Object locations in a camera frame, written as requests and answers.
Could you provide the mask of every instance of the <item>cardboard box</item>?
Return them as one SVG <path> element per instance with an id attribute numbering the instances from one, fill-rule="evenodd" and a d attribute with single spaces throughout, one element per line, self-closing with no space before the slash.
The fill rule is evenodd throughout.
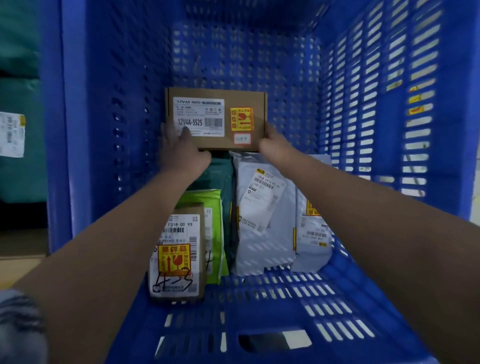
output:
<path id="1" fill-rule="evenodd" d="M 200 149 L 258 152 L 265 135 L 267 93 L 169 87 L 167 122 L 188 126 Z"/>
<path id="2" fill-rule="evenodd" d="M 176 208 L 150 259 L 148 289 L 159 300 L 203 298 L 207 280 L 203 204 Z"/>

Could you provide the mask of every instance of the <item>left hand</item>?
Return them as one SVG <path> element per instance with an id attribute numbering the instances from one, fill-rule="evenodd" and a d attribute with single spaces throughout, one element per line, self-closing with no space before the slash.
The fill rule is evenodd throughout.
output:
<path id="1" fill-rule="evenodd" d="M 195 181 L 212 161 L 210 152 L 199 152 L 192 134 L 184 127 L 180 137 L 172 122 L 162 123 L 161 172 L 185 176 L 188 183 Z"/>

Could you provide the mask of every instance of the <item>blue plastic crate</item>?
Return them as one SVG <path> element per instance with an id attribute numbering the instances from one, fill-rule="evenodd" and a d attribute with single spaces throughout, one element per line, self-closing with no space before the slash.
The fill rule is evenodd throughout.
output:
<path id="1" fill-rule="evenodd" d="M 480 125 L 476 0 L 43 0 L 43 8 L 52 251 L 156 172 L 167 86 L 266 91 L 270 121 L 295 147 L 469 216 Z M 260 356 L 239 344 L 238 335 L 292 329 L 312 345 Z M 337 241 L 317 275 L 228 277 L 201 304 L 158 306 L 143 285 L 108 362 L 429 357 Z"/>

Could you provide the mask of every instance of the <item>package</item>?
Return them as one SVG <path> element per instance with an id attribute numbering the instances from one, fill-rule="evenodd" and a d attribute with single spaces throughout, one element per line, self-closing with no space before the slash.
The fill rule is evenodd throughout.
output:
<path id="1" fill-rule="evenodd" d="M 234 154 L 234 166 L 240 239 L 236 274 L 263 274 L 265 268 L 291 264 L 295 185 L 260 154 Z"/>
<path id="2" fill-rule="evenodd" d="M 150 259 L 148 288 L 155 299 L 203 298 L 206 285 L 203 204 L 176 208 Z"/>
<path id="3" fill-rule="evenodd" d="M 329 155 L 312 155 L 332 165 Z M 310 201 L 297 189 L 296 256 L 292 272 L 317 272 L 332 256 L 332 231 Z"/>
<path id="4" fill-rule="evenodd" d="M 200 149 L 258 151 L 265 134 L 265 92 L 169 87 L 167 122 L 187 126 Z"/>
<path id="5" fill-rule="evenodd" d="M 220 276 L 228 275 L 223 235 L 223 208 L 220 190 L 187 191 L 177 206 L 202 203 L 205 216 L 205 261 L 207 284 L 219 284 Z"/>
<path id="6" fill-rule="evenodd" d="M 14 124 L 16 128 L 10 133 L 9 128 Z M 40 81 L 0 78 L 0 200 L 3 202 L 47 200 L 44 128 Z"/>
<path id="7" fill-rule="evenodd" d="M 224 158 L 212 158 L 212 162 L 208 168 L 192 183 L 188 191 L 195 190 L 220 190 L 223 210 L 223 236 L 224 236 L 224 252 L 227 259 L 228 268 L 232 267 L 234 256 L 236 252 L 236 245 L 232 246 L 231 241 L 231 211 L 232 204 L 235 199 L 235 189 L 233 186 L 233 165 L 230 155 L 228 153 L 220 156 Z"/>
<path id="8" fill-rule="evenodd" d="M 0 2 L 0 71 L 14 77 L 38 77 L 39 6 L 36 0 Z"/>

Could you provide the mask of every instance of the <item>right arm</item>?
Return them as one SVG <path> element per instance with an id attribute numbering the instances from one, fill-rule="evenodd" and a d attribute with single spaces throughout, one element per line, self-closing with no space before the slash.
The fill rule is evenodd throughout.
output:
<path id="1" fill-rule="evenodd" d="M 480 227 L 323 164 L 273 128 L 260 151 L 312 202 L 441 363 L 477 362 Z"/>

